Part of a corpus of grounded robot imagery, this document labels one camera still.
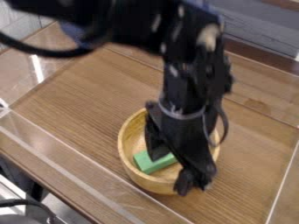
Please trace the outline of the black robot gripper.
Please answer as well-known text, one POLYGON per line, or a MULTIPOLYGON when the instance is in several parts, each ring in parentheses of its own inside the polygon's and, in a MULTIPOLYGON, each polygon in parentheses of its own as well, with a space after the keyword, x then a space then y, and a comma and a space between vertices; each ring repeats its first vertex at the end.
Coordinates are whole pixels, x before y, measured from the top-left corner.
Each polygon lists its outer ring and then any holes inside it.
POLYGON ((199 53, 192 63, 167 63, 159 101, 145 108, 144 141, 155 162, 172 153, 182 163, 173 191, 186 196, 194 188, 206 191, 218 168, 210 147, 216 122, 226 122, 222 109, 224 94, 231 92, 234 77, 222 45, 214 52, 199 53))

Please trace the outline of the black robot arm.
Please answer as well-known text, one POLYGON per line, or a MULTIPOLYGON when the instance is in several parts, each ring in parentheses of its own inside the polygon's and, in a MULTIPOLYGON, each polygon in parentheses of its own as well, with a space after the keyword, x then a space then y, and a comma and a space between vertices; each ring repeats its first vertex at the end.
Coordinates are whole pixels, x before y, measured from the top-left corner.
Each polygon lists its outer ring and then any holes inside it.
POLYGON ((4 0, 17 11, 55 19, 76 47, 53 51, 0 32, 0 43, 49 58, 92 53, 107 43, 163 58, 163 91, 145 104, 148 156, 172 154, 182 165, 173 191, 206 189, 218 173, 211 133, 228 118, 222 101, 234 85, 224 23, 206 0, 4 0))

